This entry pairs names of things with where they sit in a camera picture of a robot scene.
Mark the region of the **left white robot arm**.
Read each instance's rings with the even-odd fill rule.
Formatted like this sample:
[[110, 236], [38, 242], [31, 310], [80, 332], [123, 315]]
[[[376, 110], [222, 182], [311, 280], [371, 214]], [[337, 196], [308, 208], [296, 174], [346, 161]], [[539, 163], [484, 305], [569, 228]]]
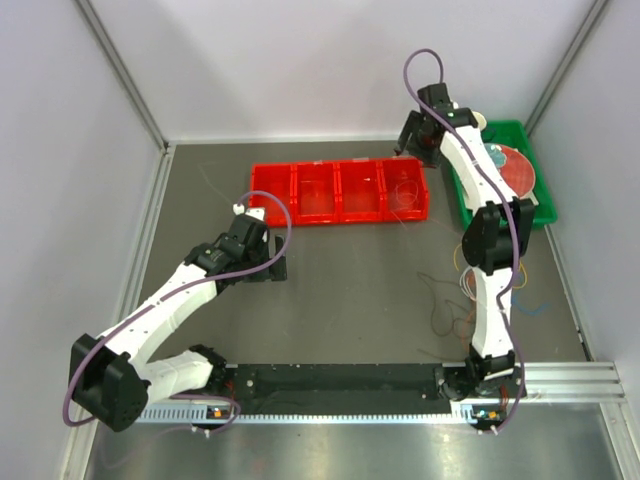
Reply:
[[230, 228], [191, 249], [171, 277], [118, 324], [71, 348], [63, 421], [72, 403], [114, 432], [129, 428], [154, 403], [199, 390], [216, 396], [226, 387], [223, 359], [196, 345], [165, 360], [152, 357], [198, 309], [238, 282], [283, 281], [292, 234], [273, 235], [262, 208], [239, 208]]

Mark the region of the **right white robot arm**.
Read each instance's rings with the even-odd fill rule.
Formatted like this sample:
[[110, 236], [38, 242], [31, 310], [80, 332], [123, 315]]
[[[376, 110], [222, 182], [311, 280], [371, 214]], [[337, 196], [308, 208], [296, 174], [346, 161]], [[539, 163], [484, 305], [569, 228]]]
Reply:
[[449, 163], [473, 213], [461, 246], [475, 280], [475, 331], [463, 379], [449, 378], [446, 383], [461, 397], [487, 396], [516, 374], [509, 330], [511, 292], [528, 247], [535, 206], [504, 181], [485, 147], [476, 115], [457, 106], [444, 83], [413, 95], [419, 107], [409, 113], [395, 152], [414, 156], [430, 168]]

